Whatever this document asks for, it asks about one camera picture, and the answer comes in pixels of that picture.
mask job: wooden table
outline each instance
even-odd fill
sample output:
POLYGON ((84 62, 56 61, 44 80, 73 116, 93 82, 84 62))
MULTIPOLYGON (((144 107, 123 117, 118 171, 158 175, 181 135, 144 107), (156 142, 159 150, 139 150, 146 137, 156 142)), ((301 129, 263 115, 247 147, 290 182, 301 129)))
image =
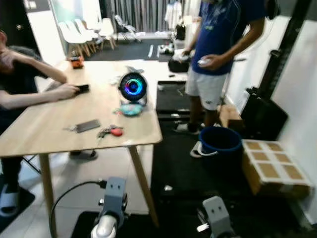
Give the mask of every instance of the wooden table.
MULTIPOLYGON (((90 92, 69 100, 29 107, 0 136, 1 158, 40 155, 44 194, 49 213, 54 202, 49 153, 124 146, 129 149, 131 154, 150 216, 154 224, 159 226, 153 198, 136 146, 158 143, 162 140, 162 135, 151 102, 139 117, 127 118, 113 113, 120 105, 120 96, 117 87, 110 86, 107 81, 126 72, 125 65, 129 65, 129 62, 88 61, 85 62, 83 69, 76 70, 69 65, 65 71, 69 83, 89 84, 90 92), (124 134, 121 137, 108 135, 98 145, 97 133, 101 128, 80 134, 63 129, 93 119, 99 119, 102 127, 110 124, 122 126, 124 134)), ((143 67, 145 77, 148 79, 155 77, 153 68, 146 70, 146 65, 145 61, 143 67)))

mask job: black t-shirt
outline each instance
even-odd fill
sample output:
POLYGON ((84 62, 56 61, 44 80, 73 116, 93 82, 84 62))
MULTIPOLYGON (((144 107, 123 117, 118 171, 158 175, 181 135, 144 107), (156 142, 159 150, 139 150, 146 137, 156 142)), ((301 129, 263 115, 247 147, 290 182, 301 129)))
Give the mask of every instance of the black t-shirt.
MULTIPOLYGON (((11 46, 9 48, 41 61, 41 58, 32 49, 19 46, 11 46)), ((12 74, 3 74, 0 72, 0 90, 4 90, 9 94, 37 93, 38 90, 34 80, 35 76, 47 78, 46 75, 32 66, 15 62, 12 74)), ((7 110, 0 106, 0 134, 2 134, 25 109, 26 108, 7 110)))

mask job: black phone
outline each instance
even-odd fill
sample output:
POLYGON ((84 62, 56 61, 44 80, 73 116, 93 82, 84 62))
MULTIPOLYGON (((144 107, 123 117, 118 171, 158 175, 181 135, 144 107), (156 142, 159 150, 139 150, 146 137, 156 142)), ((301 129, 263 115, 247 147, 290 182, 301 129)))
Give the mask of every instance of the black phone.
POLYGON ((84 132, 86 130, 90 130, 90 129, 94 129, 94 128, 97 128, 97 127, 100 127, 100 121, 99 120, 91 120, 91 121, 88 121, 88 122, 84 122, 84 123, 81 123, 81 124, 77 124, 76 125, 76 132, 77 133, 81 133, 81 132, 84 132))
POLYGON ((76 94, 81 94, 81 93, 88 93, 89 92, 89 84, 84 84, 84 85, 78 85, 75 86, 77 88, 79 88, 79 92, 77 92, 76 94))

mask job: tabletop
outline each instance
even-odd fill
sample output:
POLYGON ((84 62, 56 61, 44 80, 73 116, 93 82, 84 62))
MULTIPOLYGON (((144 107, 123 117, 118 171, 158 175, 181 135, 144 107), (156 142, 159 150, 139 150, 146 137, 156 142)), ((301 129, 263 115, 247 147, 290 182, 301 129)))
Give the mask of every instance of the tabletop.
MULTIPOLYGON (((46 103, 27 108, 0 136, 0 156, 42 154, 121 146, 155 144, 162 140, 158 117, 151 100, 138 117, 128 118, 114 114, 120 106, 117 86, 108 82, 127 72, 125 61, 86 61, 83 69, 65 73, 74 85, 89 84, 90 92, 72 99, 46 103), (101 127, 82 133, 64 128, 98 119, 101 127), (106 135, 98 145, 97 134, 111 124, 123 127, 121 137, 106 135)), ((145 78, 157 81, 154 65, 144 62, 145 78)))

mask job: door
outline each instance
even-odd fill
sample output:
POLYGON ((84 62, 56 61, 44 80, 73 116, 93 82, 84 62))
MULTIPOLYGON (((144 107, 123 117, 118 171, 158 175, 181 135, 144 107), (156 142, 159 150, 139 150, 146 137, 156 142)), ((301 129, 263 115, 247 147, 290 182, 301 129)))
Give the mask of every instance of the door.
POLYGON ((8 46, 25 46, 39 53, 23 0, 0 0, 0 29, 8 36, 8 46))

